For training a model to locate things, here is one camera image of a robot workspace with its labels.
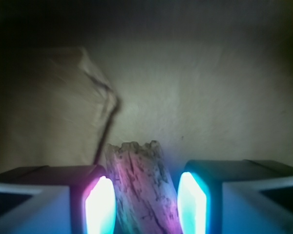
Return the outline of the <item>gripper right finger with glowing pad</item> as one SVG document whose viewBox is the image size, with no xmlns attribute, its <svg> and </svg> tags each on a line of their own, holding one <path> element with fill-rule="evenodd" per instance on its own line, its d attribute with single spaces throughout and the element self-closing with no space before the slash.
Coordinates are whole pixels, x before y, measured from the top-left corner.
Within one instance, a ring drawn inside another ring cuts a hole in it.
<svg viewBox="0 0 293 234">
<path fill-rule="evenodd" d="M 293 234 L 293 167 L 272 160 L 190 160 L 177 203 L 186 234 Z"/>
</svg>

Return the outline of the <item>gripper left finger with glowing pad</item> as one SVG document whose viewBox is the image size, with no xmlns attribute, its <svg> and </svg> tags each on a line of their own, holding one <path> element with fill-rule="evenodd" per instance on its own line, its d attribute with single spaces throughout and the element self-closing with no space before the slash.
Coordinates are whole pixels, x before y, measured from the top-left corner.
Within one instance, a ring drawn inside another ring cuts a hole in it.
<svg viewBox="0 0 293 234">
<path fill-rule="evenodd" d="M 103 166 L 0 173 L 0 234 L 111 234 L 116 198 Z"/>
</svg>

